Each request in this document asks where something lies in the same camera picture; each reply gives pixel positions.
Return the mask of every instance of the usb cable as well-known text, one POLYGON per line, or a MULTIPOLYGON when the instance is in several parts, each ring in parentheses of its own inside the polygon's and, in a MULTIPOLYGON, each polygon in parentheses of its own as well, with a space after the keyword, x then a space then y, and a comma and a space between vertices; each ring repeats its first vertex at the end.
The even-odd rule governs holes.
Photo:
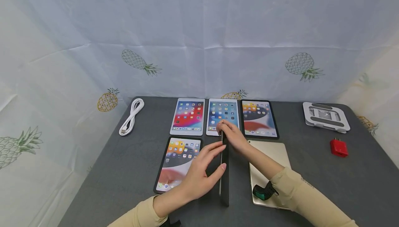
POLYGON ((134 117, 140 112, 143 107, 144 101, 141 98, 137 98, 132 102, 130 115, 123 123, 122 127, 119 129, 119 135, 125 136, 132 132, 134 126, 134 117))

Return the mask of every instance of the red charger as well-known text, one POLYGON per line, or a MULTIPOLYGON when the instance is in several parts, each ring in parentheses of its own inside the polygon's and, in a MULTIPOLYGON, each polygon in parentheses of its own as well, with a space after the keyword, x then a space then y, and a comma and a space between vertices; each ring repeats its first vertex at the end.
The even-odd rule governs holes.
POLYGON ((331 153, 339 156, 339 157, 346 157, 348 156, 348 150, 346 148, 346 143, 342 140, 334 138, 334 140, 330 141, 331 146, 331 153))

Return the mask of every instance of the white tablet stand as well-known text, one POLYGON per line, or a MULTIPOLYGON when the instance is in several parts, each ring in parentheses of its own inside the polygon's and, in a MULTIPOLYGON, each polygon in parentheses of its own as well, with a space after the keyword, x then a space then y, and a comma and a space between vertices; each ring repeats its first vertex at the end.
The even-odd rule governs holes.
POLYGON ((317 103, 304 102, 305 122, 309 126, 326 128, 340 133, 350 130, 345 114, 341 109, 317 103))

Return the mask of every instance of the home screen wallpaper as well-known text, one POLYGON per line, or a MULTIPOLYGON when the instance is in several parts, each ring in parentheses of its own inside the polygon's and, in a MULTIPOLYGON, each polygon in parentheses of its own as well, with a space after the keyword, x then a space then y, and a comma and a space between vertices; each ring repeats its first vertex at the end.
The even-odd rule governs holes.
POLYGON ((242 101, 242 113, 246 135, 277 137, 268 102, 242 101))
POLYGON ((202 129, 204 103, 200 101, 179 101, 173 130, 200 131, 202 129))
POLYGON ((239 127, 236 102, 211 101, 208 110, 208 131, 216 131, 216 125, 223 119, 239 127))
POLYGON ((200 152, 200 140, 171 138, 159 175, 157 190, 168 191, 179 185, 200 152))

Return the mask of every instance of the pineapple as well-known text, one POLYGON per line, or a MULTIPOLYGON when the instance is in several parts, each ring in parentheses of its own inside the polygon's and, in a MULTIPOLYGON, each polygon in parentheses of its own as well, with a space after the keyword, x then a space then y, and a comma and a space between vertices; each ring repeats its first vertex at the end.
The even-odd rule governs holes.
POLYGON ((375 136, 375 131, 378 129, 378 124, 373 124, 364 116, 358 116, 359 120, 363 123, 363 125, 367 128, 367 130, 371 133, 372 136, 375 136))
POLYGON ((224 96, 222 96, 222 99, 236 99, 236 100, 241 100, 243 97, 247 97, 248 93, 246 93, 244 90, 239 90, 238 92, 231 92, 227 93, 224 96))
POLYGON ((118 97, 116 97, 118 94, 118 89, 114 90, 113 88, 109 88, 108 93, 105 93, 100 97, 97 103, 97 109, 101 112, 113 110, 116 105, 118 105, 118 97))
POLYGON ((8 166, 16 161, 22 152, 36 154, 34 149, 38 149, 39 144, 43 143, 39 140, 41 132, 37 132, 37 127, 34 130, 30 128, 26 133, 22 133, 17 138, 0 137, 0 169, 8 166))
POLYGON ((312 57, 305 52, 295 54, 285 63, 286 69, 294 75, 301 74, 302 78, 300 81, 304 80, 304 82, 310 82, 313 78, 317 79, 320 75, 324 75, 321 73, 322 70, 313 69, 313 65, 314 61, 312 57))
POLYGON ((162 70, 157 68, 157 65, 147 64, 142 57, 131 51, 130 49, 124 49, 122 52, 122 59, 126 62, 126 64, 132 66, 133 68, 137 68, 140 70, 145 70, 147 75, 157 76, 159 71, 162 70))

